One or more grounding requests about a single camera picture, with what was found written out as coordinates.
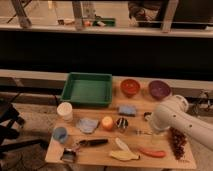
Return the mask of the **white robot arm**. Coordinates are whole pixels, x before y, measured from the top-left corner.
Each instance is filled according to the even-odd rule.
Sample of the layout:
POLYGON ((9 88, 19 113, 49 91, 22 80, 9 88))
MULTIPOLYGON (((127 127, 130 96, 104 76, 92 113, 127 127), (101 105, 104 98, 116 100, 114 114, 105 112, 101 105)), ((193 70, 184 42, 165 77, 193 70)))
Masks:
POLYGON ((187 114, 188 108, 183 96, 173 95, 154 108, 148 123, 156 133, 173 127, 213 150, 213 125, 187 114))

